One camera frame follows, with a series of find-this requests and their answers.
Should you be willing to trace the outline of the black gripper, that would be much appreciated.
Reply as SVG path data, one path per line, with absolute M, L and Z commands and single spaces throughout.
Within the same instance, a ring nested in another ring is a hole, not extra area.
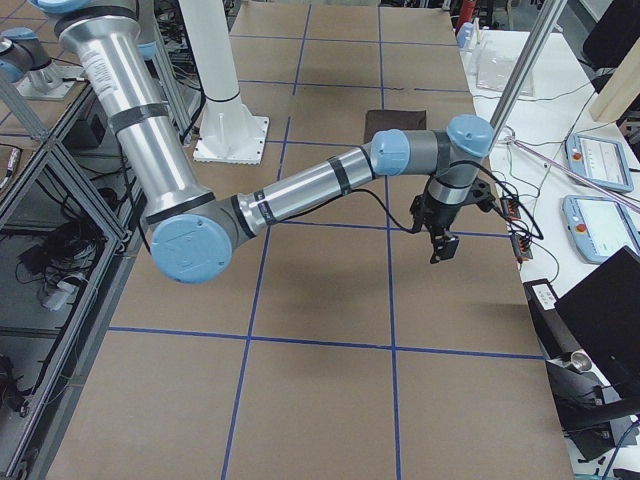
M 468 205 L 477 205 L 485 213 L 496 206 L 488 182 L 475 179 L 470 186 L 455 188 L 445 186 L 437 179 L 430 179 L 423 193 L 414 198 L 410 206 L 413 218 L 410 232 L 419 233 L 423 227 L 428 231 L 433 246 L 431 264 L 455 256 L 459 237 L 450 232 L 450 227 L 458 212 Z

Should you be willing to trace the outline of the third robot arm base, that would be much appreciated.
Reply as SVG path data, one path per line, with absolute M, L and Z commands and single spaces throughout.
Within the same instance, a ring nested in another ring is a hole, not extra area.
M 1 33 L 1 78 L 27 99 L 63 100 L 73 86 L 87 81 L 83 73 L 82 66 L 57 64 L 29 28 Z

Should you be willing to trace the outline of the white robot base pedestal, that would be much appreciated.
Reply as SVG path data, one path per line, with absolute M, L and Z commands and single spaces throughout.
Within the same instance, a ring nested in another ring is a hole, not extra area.
M 179 6 L 205 98 L 194 159 L 256 165 L 269 119 L 243 103 L 223 2 L 185 0 Z

